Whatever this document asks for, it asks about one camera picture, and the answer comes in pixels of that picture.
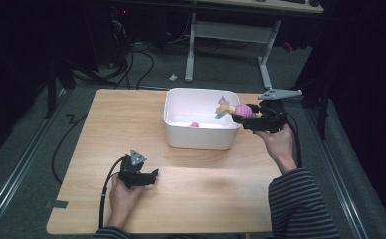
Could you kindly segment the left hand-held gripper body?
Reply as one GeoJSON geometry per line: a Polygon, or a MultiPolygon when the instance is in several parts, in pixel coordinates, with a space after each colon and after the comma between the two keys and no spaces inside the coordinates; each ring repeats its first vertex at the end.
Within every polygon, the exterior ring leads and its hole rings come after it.
{"type": "Polygon", "coordinates": [[[132,186],[143,186],[147,178],[141,173],[146,157],[132,149],[122,158],[118,178],[130,189],[132,186]]]}

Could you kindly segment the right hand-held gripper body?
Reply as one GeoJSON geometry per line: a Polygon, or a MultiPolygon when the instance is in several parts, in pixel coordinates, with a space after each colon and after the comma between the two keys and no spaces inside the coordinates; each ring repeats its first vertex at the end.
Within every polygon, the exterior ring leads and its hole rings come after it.
{"type": "Polygon", "coordinates": [[[269,133],[278,132],[287,122],[287,112],[285,111],[282,99],[297,97],[302,94],[301,90],[268,89],[258,96],[260,102],[260,112],[262,115],[257,117],[257,131],[267,131],[269,133]]]}

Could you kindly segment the pink ball rope toy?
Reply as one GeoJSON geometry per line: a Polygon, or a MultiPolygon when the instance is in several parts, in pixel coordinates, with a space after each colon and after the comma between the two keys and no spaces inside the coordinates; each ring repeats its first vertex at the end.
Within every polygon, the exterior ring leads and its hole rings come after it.
{"type": "Polygon", "coordinates": [[[221,117],[223,117],[226,114],[229,115],[240,115],[243,117],[260,117],[262,115],[261,112],[258,112],[257,114],[254,114],[251,109],[248,107],[247,104],[237,104],[237,105],[232,105],[228,100],[226,100],[224,97],[222,97],[218,101],[219,106],[215,110],[215,119],[218,120],[221,117]]]}

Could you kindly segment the white plastic bin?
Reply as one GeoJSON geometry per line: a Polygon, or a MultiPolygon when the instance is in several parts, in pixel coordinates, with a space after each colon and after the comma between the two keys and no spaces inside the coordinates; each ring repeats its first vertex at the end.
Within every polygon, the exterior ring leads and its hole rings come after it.
{"type": "Polygon", "coordinates": [[[240,102],[231,91],[193,88],[168,91],[163,113],[167,143],[176,148],[230,149],[240,126],[229,114],[215,119],[215,110],[222,97],[234,106],[240,102]],[[192,122],[200,126],[190,127],[192,122]]]}

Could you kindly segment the person's left hand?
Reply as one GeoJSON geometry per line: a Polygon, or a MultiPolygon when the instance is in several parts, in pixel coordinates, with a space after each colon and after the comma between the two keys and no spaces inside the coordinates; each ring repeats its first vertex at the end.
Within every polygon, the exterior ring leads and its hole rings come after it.
{"type": "Polygon", "coordinates": [[[128,189],[119,177],[115,175],[112,178],[112,189],[109,196],[111,214],[107,225],[122,228],[144,189],[144,186],[136,186],[128,189]]]}

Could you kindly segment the person's right hand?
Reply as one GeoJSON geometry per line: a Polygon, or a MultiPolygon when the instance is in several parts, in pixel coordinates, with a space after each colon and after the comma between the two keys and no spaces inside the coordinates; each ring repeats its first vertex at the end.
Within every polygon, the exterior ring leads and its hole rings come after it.
{"type": "Polygon", "coordinates": [[[266,146],[270,158],[275,162],[279,170],[293,170],[297,168],[293,159],[293,133],[288,125],[284,125],[277,133],[255,131],[266,146]]]}

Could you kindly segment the black stand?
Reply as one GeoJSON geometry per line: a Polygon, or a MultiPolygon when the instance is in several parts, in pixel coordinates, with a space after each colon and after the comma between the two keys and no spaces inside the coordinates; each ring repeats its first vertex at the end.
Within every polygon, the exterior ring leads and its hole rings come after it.
{"type": "Polygon", "coordinates": [[[52,117],[57,107],[57,82],[60,82],[65,90],[72,90],[76,85],[76,81],[72,73],[71,61],[63,57],[54,57],[48,65],[47,119],[52,117]]]}
{"type": "Polygon", "coordinates": [[[326,121],[328,117],[328,101],[332,77],[303,77],[300,76],[293,85],[293,90],[302,90],[301,104],[306,109],[317,111],[316,132],[322,139],[326,139],[326,121]]]}

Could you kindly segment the desk with grey metal legs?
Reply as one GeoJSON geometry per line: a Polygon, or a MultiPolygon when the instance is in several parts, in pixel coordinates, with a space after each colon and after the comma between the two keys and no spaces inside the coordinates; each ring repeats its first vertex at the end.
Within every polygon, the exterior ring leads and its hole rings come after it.
{"type": "MultiPolygon", "coordinates": [[[[245,7],[247,10],[268,10],[271,13],[322,14],[321,5],[312,7],[306,0],[305,4],[294,4],[279,0],[192,0],[195,6],[201,3],[219,4],[230,7],[245,7]]],[[[281,18],[278,17],[269,26],[252,26],[251,24],[223,23],[217,20],[197,20],[196,13],[190,14],[189,52],[187,56],[185,81],[194,79],[195,41],[197,38],[229,40],[247,43],[264,44],[263,54],[257,58],[262,82],[265,89],[272,88],[267,68],[274,41],[278,34],[281,18]]]]}

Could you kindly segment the grey tape piece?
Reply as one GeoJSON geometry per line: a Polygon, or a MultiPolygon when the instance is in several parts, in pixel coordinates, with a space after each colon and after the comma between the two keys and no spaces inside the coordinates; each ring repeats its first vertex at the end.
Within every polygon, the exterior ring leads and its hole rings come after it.
{"type": "Polygon", "coordinates": [[[44,207],[47,209],[52,209],[52,208],[62,208],[66,209],[68,206],[68,201],[63,201],[63,200],[48,200],[44,207]]]}

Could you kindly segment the black computer tower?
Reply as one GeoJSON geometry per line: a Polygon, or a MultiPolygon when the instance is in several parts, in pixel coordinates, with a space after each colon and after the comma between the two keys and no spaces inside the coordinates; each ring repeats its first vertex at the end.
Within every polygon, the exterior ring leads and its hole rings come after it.
{"type": "Polygon", "coordinates": [[[116,57],[114,62],[122,66],[125,62],[125,55],[127,54],[130,45],[132,34],[130,32],[130,21],[128,9],[110,6],[109,7],[111,34],[113,36],[116,57]]]}

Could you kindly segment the metal floor rail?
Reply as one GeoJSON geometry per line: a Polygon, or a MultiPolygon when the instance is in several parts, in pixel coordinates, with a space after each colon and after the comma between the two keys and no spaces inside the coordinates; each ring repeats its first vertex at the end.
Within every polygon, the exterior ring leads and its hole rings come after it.
{"type": "Polygon", "coordinates": [[[347,220],[354,239],[368,239],[368,234],[357,212],[354,200],[349,194],[340,175],[329,145],[326,140],[321,137],[318,131],[316,113],[314,110],[310,109],[304,109],[303,111],[310,123],[313,133],[315,134],[317,142],[321,147],[328,175],[331,178],[333,188],[342,208],[342,212],[347,220]]]}
{"type": "Polygon", "coordinates": [[[59,90],[57,105],[49,113],[48,96],[46,92],[42,92],[16,122],[10,136],[0,148],[0,218],[30,168],[58,110],[71,93],[71,90],[59,90]]]}

